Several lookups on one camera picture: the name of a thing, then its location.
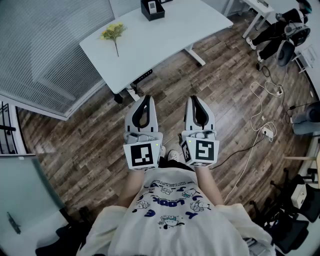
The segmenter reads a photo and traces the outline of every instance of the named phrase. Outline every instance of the flower stem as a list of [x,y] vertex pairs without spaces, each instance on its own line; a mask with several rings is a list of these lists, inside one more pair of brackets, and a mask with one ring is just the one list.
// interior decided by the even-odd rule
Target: flower stem
[[118,52],[118,47],[117,47],[117,41],[116,41],[116,40],[113,40],[113,41],[114,41],[114,44],[115,44],[116,54],[117,54],[118,57],[119,57],[119,52]]

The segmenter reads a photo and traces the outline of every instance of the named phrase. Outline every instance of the door handle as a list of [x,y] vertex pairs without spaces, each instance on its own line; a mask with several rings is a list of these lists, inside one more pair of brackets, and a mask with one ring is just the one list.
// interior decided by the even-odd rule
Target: door handle
[[18,224],[15,222],[14,218],[12,218],[12,216],[10,215],[9,212],[7,212],[7,217],[8,217],[8,221],[9,221],[10,225],[13,227],[14,231],[15,231],[18,235],[21,234],[21,230],[20,230],[20,228],[19,228],[19,227],[21,227],[21,226],[18,225]]

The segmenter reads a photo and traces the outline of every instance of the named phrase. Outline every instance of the power cord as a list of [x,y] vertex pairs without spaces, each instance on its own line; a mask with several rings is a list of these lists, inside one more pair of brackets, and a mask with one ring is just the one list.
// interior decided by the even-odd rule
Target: power cord
[[[281,98],[282,93],[284,94],[283,86],[282,86],[281,84],[278,84],[278,85],[277,85],[277,84],[273,81],[272,76],[271,76],[271,72],[270,72],[270,70],[268,69],[268,67],[263,66],[261,69],[258,69],[258,70],[259,70],[259,71],[262,71],[265,77],[267,77],[267,78],[270,77],[272,82],[266,81],[266,82],[264,83],[264,86],[261,86],[258,82],[255,81],[255,82],[253,82],[253,83],[250,85],[250,91],[259,99],[259,101],[260,101],[260,106],[261,106],[260,112],[259,112],[258,114],[253,115],[253,116],[250,118],[251,128],[252,128],[253,131],[257,132],[257,135],[256,135],[256,138],[255,138],[255,140],[254,140],[254,143],[253,143],[252,147],[250,147],[250,148],[251,148],[251,151],[250,151],[249,157],[248,157],[248,159],[247,159],[247,161],[246,161],[245,167],[244,167],[244,169],[243,169],[240,177],[239,177],[238,180],[236,181],[235,185],[233,186],[232,190],[231,190],[231,191],[229,192],[229,194],[226,196],[224,202],[227,201],[229,195],[234,191],[234,189],[236,188],[237,184],[239,183],[239,181],[241,180],[242,176],[244,175],[244,173],[245,173],[245,171],[246,171],[246,169],[247,169],[247,166],[248,166],[248,163],[249,163],[251,154],[252,154],[252,152],[253,152],[254,146],[255,146],[256,144],[258,144],[259,142],[261,142],[261,141],[265,138],[265,136],[266,136],[266,131],[264,131],[264,136],[263,136],[262,140],[260,140],[258,143],[256,143],[260,131],[262,131],[262,129],[263,129],[265,126],[268,126],[268,127],[270,128],[270,130],[272,131],[271,125],[273,125],[273,127],[274,127],[274,129],[275,129],[275,132],[274,132],[274,135],[273,135],[272,137],[269,137],[269,141],[272,142],[272,141],[273,141],[273,138],[277,135],[277,128],[276,128],[276,126],[275,126],[275,124],[274,124],[273,122],[266,122],[264,125],[262,125],[260,128],[257,128],[257,129],[254,129],[254,127],[253,127],[253,125],[252,125],[252,118],[260,115],[260,114],[262,113],[262,110],[263,110],[262,101],[261,101],[260,97],[253,91],[252,86],[253,86],[254,84],[257,84],[258,86],[262,87],[268,94],[270,94],[270,95],[272,95],[272,96],[274,96],[274,97]],[[283,79],[283,83],[282,83],[282,84],[284,84],[285,79],[286,79],[286,76],[287,76],[287,68],[285,69],[285,76],[284,76],[284,79]],[[268,91],[268,89],[267,89],[267,87],[266,87],[268,83],[276,86],[276,87],[279,89],[278,93],[272,93],[272,92]]]
[[[302,104],[302,105],[299,105],[299,106],[292,105],[292,106],[289,107],[288,110],[285,112],[286,116],[289,117],[289,121],[287,121],[287,119],[285,119],[286,123],[289,124],[289,123],[290,123],[290,118],[292,117],[292,116],[290,116],[290,115],[288,114],[288,111],[289,111],[289,110],[294,110],[294,109],[296,109],[296,108],[303,107],[303,106],[307,106],[307,105],[310,105],[310,104],[312,104],[312,103],[316,103],[316,102],[319,102],[319,101],[320,101],[320,100],[317,100],[317,101],[315,101],[315,102],[311,102],[311,103],[307,103],[307,104]],[[306,122],[306,121],[296,122],[296,123],[293,123],[293,125],[298,125],[298,124],[301,124],[301,123],[304,123],[304,122]]]
[[142,97],[143,95],[145,95],[142,91],[138,91],[137,87],[134,87],[132,89],[128,89],[128,88],[124,88],[128,93],[134,91],[135,94],[137,94],[139,97]]
[[250,160],[252,151],[253,151],[253,149],[254,149],[254,146],[258,144],[258,143],[256,144],[256,141],[257,141],[257,139],[258,139],[259,133],[260,133],[260,131],[262,130],[262,128],[263,128],[263,127],[260,128],[259,132],[257,133],[257,135],[256,135],[256,137],[255,137],[254,143],[253,143],[253,145],[252,145],[252,147],[251,147],[251,151],[250,151],[249,157],[248,157],[248,159],[247,159],[247,161],[246,161],[245,167],[244,167],[244,169],[243,169],[240,177],[239,177],[238,180],[236,181],[236,183],[235,183],[235,185],[233,186],[232,190],[231,190],[231,191],[229,192],[229,194],[226,196],[226,198],[225,198],[225,200],[224,200],[224,203],[227,201],[228,197],[229,197],[230,194],[234,191],[234,189],[235,189],[236,186],[238,185],[239,181],[241,180],[242,176],[244,175],[244,173],[245,173],[245,171],[246,171],[246,169],[247,169],[247,166],[248,166],[248,163],[249,163],[249,160]]
[[213,167],[211,170],[214,170],[214,169],[216,169],[216,168],[218,168],[218,167],[222,166],[226,161],[228,161],[228,160],[229,160],[229,158],[230,158],[230,157],[232,157],[232,156],[233,156],[233,155],[235,155],[236,153],[244,152],[244,151],[247,151],[247,150],[249,150],[249,149],[253,148],[255,145],[257,145],[258,143],[262,142],[262,141],[264,140],[265,136],[266,136],[266,132],[264,132],[264,136],[263,136],[263,138],[262,138],[262,139],[260,139],[256,144],[254,144],[254,145],[252,145],[252,146],[250,146],[250,147],[247,147],[247,148],[245,148],[245,149],[238,150],[238,151],[236,151],[236,152],[232,153],[231,155],[229,155],[229,157],[228,157],[226,160],[224,160],[221,164],[219,164],[219,165],[217,165],[217,166]]

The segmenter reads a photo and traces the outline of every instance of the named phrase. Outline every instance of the power strip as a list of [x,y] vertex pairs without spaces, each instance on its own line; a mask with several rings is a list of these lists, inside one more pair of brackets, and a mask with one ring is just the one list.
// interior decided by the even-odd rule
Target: power strip
[[272,139],[274,137],[274,132],[272,130],[269,130],[266,127],[263,127],[262,132],[269,137],[269,139]]

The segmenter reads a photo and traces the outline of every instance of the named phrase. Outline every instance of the white desk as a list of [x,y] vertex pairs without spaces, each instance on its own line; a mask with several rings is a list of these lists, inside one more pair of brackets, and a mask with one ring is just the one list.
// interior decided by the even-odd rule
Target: white desk
[[[231,7],[234,4],[234,1],[235,0],[229,0],[229,3],[224,11],[224,16],[226,16],[226,17],[228,16]],[[244,32],[244,34],[242,36],[243,38],[246,38],[248,36],[248,34],[250,33],[250,31],[255,26],[255,24],[257,23],[257,21],[259,20],[260,16],[263,16],[263,20],[255,28],[256,30],[259,30],[261,28],[263,23],[265,23],[265,21],[267,20],[269,14],[272,13],[274,11],[274,9],[270,5],[269,5],[269,7],[264,6],[262,3],[260,3],[257,0],[242,0],[242,2],[243,2],[243,7],[242,7],[242,11],[239,13],[240,15],[242,14],[246,5],[249,5],[251,8],[255,9],[258,12],[258,14],[255,16],[254,20],[252,21],[252,23],[250,24],[250,26],[248,27],[248,29]]]
[[[114,94],[118,94],[148,70],[185,49],[201,65],[193,43],[233,23],[201,0],[173,0],[163,4],[165,17],[148,21],[141,9],[115,19],[126,27],[117,39],[119,57],[112,40],[100,35],[109,24],[80,42],[85,54]],[[137,101],[139,97],[132,93]]]

